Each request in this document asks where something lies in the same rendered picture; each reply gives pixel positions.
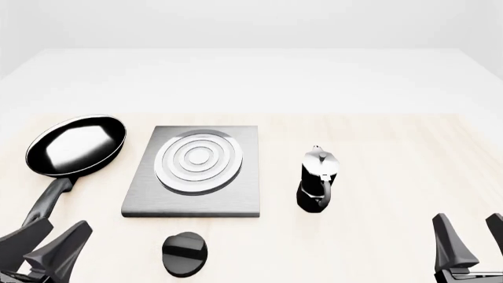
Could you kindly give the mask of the round black stove knob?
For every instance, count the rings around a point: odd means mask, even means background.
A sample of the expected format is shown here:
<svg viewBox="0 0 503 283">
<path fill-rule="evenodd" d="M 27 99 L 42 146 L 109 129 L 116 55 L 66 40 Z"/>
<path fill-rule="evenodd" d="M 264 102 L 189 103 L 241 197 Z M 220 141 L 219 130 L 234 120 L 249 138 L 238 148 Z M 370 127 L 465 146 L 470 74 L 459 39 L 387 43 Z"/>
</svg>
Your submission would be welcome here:
<svg viewBox="0 0 503 283">
<path fill-rule="evenodd" d="M 174 277 L 191 277 L 207 262 L 208 249 L 203 237 L 184 232 L 171 235 L 162 245 L 162 262 L 166 271 Z"/>
</svg>

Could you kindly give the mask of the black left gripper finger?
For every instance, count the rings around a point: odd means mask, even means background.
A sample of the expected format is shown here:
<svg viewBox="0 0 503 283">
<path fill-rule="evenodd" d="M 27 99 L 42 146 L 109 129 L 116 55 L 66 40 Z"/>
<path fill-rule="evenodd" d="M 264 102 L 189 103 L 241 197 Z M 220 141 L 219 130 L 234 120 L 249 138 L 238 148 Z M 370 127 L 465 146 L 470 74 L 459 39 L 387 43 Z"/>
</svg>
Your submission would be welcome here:
<svg viewBox="0 0 503 283">
<path fill-rule="evenodd" d="M 75 262 L 92 233 L 87 221 L 79 221 L 49 244 L 26 254 L 33 283 L 69 283 Z"/>
<path fill-rule="evenodd" d="M 48 219 L 38 219 L 0 237 L 0 260 L 21 259 L 32 252 L 53 229 Z"/>
</svg>

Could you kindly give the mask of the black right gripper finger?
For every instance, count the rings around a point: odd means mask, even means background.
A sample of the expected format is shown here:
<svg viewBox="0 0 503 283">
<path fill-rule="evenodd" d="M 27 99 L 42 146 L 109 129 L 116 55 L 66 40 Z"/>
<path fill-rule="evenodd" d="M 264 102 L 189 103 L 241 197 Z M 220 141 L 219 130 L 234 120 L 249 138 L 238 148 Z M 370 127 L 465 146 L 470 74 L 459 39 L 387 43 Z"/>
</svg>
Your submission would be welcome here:
<svg viewBox="0 0 503 283">
<path fill-rule="evenodd" d="M 479 263 L 459 238 L 448 217 L 439 213 L 432 219 L 435 233 L 435 272 L 468 269 Z"/>
<path fill-rule="evenodd" d="M 498 247 L 503 248 L 503 216 L 497 213 L 492 214 L 486 219 L 486 224 Z"/>
</svg>

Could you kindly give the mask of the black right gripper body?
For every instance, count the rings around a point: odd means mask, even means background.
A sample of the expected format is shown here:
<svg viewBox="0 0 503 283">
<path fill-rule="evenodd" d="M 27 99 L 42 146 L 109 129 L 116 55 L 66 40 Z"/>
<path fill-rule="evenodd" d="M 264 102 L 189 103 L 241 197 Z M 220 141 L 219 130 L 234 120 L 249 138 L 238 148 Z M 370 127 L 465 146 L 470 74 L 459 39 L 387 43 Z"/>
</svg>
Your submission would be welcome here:
<svg viewBox="0 0 503 283">
<path fill-rule="evenodd" d="M 503 283 L 503 271 L 471 272 L 470 267 L 476 262 L 460 263 L 447 261 L 435 264 L 435 280 L 437 283 Z"/>
</svg>

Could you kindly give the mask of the grey stove plate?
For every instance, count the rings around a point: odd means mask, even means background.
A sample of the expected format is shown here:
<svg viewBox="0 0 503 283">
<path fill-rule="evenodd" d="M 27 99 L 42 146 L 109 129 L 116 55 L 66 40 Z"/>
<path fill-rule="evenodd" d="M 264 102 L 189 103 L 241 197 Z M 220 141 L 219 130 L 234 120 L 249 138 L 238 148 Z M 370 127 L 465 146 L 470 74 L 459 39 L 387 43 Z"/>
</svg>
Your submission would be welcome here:
<svg viewBox="0 0 503 283">
<path fill-rule="evenodd" d="M 258 127 L 155 127 L 121 214 L 259 217 Z"/>
</svg>

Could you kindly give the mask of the black and silver moka pot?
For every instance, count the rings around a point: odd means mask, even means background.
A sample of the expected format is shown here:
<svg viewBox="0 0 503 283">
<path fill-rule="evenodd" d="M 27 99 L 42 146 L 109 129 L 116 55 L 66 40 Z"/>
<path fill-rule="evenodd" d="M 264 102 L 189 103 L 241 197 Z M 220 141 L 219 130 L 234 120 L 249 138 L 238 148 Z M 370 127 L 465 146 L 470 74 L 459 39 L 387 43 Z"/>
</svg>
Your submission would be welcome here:
<svg viewBox="0 0 503 283">
<path fill-rule="evenodd" d="M 321 146 L 314 145 L 304 155 L 301 166 L 296 202 L 304 211 L 321 213 L 329 206 L 332 184 L 340 169 L 340 162 Z"/>
</svg>

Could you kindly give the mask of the black frying pan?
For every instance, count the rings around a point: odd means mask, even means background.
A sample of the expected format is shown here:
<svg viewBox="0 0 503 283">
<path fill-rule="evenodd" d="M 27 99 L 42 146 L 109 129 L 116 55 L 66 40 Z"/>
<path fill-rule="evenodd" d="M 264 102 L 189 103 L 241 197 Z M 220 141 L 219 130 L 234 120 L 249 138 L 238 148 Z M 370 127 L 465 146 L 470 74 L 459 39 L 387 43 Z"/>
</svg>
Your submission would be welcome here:
<svg viewBox="0 0 503 283">
<path fill-rule="evenodd" d="M 119 155 L 127 136 L 123 122 L 109 115 L 67 119 L 40 134 L 25 153 L 36 174 L 55 178 L 28 212 L 22 226 L 48 218 L 62 193 L 78 178 L 106 167 Z"/>
</svg>

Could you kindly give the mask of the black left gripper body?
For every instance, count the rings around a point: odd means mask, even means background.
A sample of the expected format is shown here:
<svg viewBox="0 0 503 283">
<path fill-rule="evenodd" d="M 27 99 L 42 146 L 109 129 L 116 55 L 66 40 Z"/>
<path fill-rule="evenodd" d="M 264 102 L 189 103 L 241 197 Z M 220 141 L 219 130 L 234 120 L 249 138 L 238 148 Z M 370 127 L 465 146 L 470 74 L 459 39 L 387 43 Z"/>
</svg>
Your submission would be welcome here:
<svg viewBox="0 0 503 283">
<path fill-rule="evenodd" d="M 53 283 L 43 269 L 52 259 L 53 255 L 0 256 L 0 283 Z M 39 269 L 28 274 L 20 273 L 18 270 L 25 260 Z"/>
</svg>

